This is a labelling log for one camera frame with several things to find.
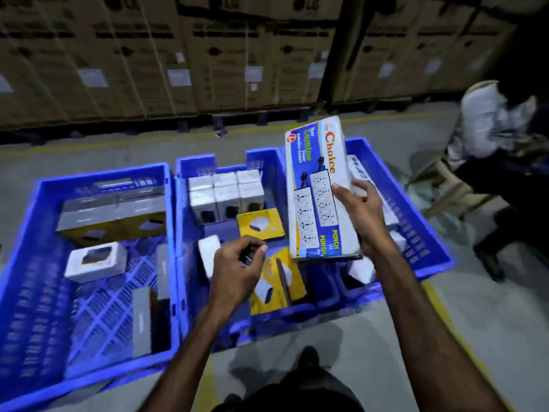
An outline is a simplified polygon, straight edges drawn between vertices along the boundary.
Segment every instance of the dark trousers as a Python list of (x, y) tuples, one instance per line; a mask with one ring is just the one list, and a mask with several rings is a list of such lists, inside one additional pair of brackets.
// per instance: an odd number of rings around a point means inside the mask
[(547, 254), (549, 234), (549, 176), (532, 169), (530, 162), (496, 153), (461, 165), (457, 177), (480, 194), (500, 195), (513, 208), (496, 217), (498, 229), (479, 245), (496, 254), (508, 244), (522, 241)]

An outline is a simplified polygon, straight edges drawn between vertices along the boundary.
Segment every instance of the yellow box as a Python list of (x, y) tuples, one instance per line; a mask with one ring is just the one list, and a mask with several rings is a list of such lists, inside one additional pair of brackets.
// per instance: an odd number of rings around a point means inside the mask
[(251, 235), (264, 241), (285, 236), (276, 208), (238, 214), (237, 222), (240, 235)]
[(288, 307), (280, 272), (278, 270), (277, 259), (280, 259), (283, 263), (283, 268), (287, 268), (284, 269), (284, 275), (292, 302), (305, 297), (307, 294), (298, 264), (292, 260), (289, 249), (285, 247), (265, 260), (263, 270), (261, 270), (260, 281), (266, 281), (266, 283), (271, 286), (271, 297), (267, 303), (264, 303), (259, 296), (253, 292), (250, 296), (250, 311), (252, 315), (264, 314), (266, 312)]

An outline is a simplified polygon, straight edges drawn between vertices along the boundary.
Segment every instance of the power strip packaging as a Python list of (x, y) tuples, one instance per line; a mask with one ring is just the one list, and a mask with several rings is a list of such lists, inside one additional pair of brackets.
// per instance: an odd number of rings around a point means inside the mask
[(285, 146), (292, 258), (360, 257), (353, 224), (331, 188), (351, 186), (339, 117), (286, 132)]

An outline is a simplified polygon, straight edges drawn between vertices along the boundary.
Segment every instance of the man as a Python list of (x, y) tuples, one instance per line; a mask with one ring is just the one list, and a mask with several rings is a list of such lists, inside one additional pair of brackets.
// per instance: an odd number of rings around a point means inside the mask
[(500, 82), (488, 82), (463, 97), (447, 161), (475, 193), (500, 195), (514, 208), (504, 211), (500, 228), (474, 247), (490, 276), (502, 281), (496, 257), (501, 249), (517, 240), (543, 242), (549, 177), (534, 158), (549, 153), (549, 140), (520, 142), (536, 111), (533, 82), (511, 70)]
[[(337, 184), (333, 184), (333, 192), (345, 205), (361, 236), (362, 250), (375, 265), (419, 409), (507, 411), (496, 391), (446, 328), (389, 236), (383, 220), (383, 202), (376, 188), (366, 181), (354, 180), (353, 184), (367, 192), (367, 200)], [(239, 261), (240, 253), (248, 246), (255, 251), (249, 267)], [(216, 252), (208, 306), (141, 406), (141, 412), (190, 411), (212, 342), (231, 313), (253, 291), (265, 250), (264, 242), (246, 236)], [(311, 363), (312, 367), (318, 367), (318, 360)], [(216, 410), (363, 410), (352, 393), (345, 393), (333, 381), (324, 387), (316, 382), (303, 388), (300, 380), (311, 380), (311, 374), (315, 374), (312, 367), (308, 375), (290, 373), (280, 384), (268, 385), (248, 399), (231, 403), (230, 408), (220, 405)]]

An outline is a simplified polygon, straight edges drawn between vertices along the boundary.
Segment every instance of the blue plastic crate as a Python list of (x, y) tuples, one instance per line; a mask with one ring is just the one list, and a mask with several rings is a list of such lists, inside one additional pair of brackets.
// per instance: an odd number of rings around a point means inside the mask
[[(216, 234), (222, 241), (239, 237), (236, 221), (223, 222), (211, 226), (198, 227), (194, 221), (188, 201), (188, 177), (208, 173), (226, 173), (244, 169), (262, 169), (262, 183), (265, 190), (267, 208), (276, 207), (281, 216), (285, 231), (288, 231), (288, 203), (286, 195), (285, 165), (279, 148), (262, 148), (246, 151), (246, 164), (216, 167), (213, 154), (180, 158), (176, 162), (176, 256), (178, 286), (181, 304), (186, 308), (187, 321), (181, 318), (181, 333), (186, 335), (194, 324), (198, 312), (206, 305), (209, 296), (209, 281), (205, 276), (202, 261), (198, 254), (197, 241)], [(269, 242), (267, 257), (288, 246), (288, 240)], [(261, 315), (250, 315), (248, 301), (239, 307), (227, 326), (220, 333), (216, 348), (228, 348), (242, 342), (242, 336), (252, 336), (254, 325), (274, 320), (298, 322), (316, 315), (318, 312), (335, 307), (340, 302), (337, 284), (327, 265), (310, 265), (303, 268), (309, 300), (288, 308)]]
[[(130, 179), (117, 188), (98, 182)], [(132, 290), (156, 289), (158, 244), (168, 243), (170, 298), (177, 299), (173, 176), (167, 163), (44, 179), (31, 197), (10, 261), (0, 278), (0, 411), (26, 409), (73, 390), (170, 360), (180, 344), (171, 305), (169, 351), (132, 358)], [(62, 202), (164, 185), (166, 235), (124, 242), (126, 274), (76, 284), (64, 278), (76, 246), (55, 232)]]
[[(394, 179), (393, 175), (379, 156), (372, 151), (370, 144), (361, 137), (345, 141), (348, 154), (358, 157), (368, 174), (371, 176), (380, 193), (386, 199), (400, 221), (398, 232), (406, 238), (407, 248), (404, 257), (414, 270), (418, 279), (426, 279), (436, 273), (452, 269), (456, 266), (455, 259), (450, 256), (436, 233), (415, 208), (408, 196)], [(383, 295), (379, 282), (366, 286), (349, 286), (342, 279), (349, 268), (349, 263), (337, 263), (336, 280), (346, 305), (359, 305)]]

